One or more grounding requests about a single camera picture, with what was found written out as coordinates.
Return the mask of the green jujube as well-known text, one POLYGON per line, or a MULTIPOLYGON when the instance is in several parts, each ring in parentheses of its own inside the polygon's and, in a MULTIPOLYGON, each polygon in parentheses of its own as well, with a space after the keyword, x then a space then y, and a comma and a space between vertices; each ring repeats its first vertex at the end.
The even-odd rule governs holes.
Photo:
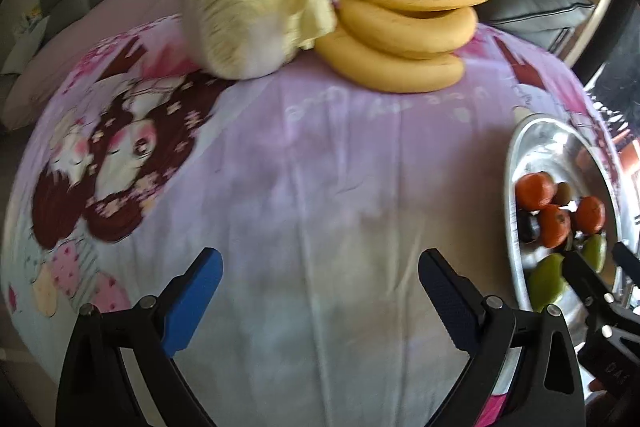
POLYGON ((601 273, 606 260, 606 238, 601 234, 587 237, 582 243, 582 257, 596 273, 601 273))
POLYGON ((567 288, 562 275, 564 257, 560 254, 550 254, 539 261, 529 273, 527 289, 530 305, 535 312, 555 303, 567 288))

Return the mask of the tangerine with stem strip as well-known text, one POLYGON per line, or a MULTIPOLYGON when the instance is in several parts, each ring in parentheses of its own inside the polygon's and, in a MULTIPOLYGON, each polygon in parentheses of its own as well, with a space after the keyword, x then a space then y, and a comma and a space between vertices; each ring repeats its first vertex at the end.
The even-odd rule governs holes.
POLYGON ((547 205, 537 213, 539 240, 546 248, 560 246, 570 234, 570 213, 557 206, 547 205))

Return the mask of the brown longan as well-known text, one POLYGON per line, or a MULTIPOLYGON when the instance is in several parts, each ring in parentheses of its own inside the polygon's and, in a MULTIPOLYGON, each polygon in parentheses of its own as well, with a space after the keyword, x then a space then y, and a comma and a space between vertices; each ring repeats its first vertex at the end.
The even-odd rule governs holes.
POLYGON ((573 199, 573 189, 567 182, 556 184, 556 191, 552 198, 552 204, 560 207, 567 206, 573 199))

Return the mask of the large tangerine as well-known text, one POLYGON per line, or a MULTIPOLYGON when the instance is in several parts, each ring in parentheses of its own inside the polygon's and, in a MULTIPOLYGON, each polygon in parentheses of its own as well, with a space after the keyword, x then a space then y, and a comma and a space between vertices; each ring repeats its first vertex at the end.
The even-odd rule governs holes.
POLYGON ((556 194, 556 184, 549 173, 539 171, 521 176, 514 191, 518 208, 536 211, 550 204, 556 194))

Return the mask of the small tangerine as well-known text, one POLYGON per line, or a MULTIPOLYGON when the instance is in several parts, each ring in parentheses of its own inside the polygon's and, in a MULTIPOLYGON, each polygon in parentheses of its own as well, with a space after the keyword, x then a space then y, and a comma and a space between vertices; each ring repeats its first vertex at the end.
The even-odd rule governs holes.
POLYGON ((599 233, 604 225, 606 212, 603 202, 596 196, 584 196, 575 211, 575 223, 579 231, 586 235, 599 233))

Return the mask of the large steel bowl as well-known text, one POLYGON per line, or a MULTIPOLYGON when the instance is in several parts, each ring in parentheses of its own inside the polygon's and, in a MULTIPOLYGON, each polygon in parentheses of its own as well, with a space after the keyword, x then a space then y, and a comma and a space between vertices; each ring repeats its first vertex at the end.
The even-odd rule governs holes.
POLYGON ((605 290, 628 301, 612 257, 623 239, 620 213, 602 162, 568 124, 529 115, 516 125, 506 152, 503 200, 516 302, 528 311, 559 307, 579 345, 587 335, 587 309, 562 277, 564 255, 581 254, 605 290))

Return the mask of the pink cartoon tablecloth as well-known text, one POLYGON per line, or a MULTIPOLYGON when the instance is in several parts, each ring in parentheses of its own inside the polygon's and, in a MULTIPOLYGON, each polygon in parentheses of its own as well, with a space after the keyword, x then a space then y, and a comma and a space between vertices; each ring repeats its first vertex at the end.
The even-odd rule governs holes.
POLYGON ((224 278, 177 362, 221 426, 421 426, 465 362, 422 291, 437 248, 513 297, 506 150, 548 114, 612 179, 620 161, 553 55, 482 26, 465 74, 384 94, 311 52, 230 82, 199 72, 178 17, 108 38, 55 85, 9 200, 2 294, 52 378, 76 314, 132 307, 213 247, 224 278))

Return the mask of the bunch of yellow bananas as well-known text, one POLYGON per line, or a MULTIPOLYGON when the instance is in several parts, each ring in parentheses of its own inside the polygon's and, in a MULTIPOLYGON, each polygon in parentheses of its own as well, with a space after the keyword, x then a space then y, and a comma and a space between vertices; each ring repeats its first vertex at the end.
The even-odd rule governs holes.
POLYGON ((336 0, 336 27, 314 50, 344 78, 378 92, 427 93, 459 82, 454 52, 477 28, 488 0, 336 0))

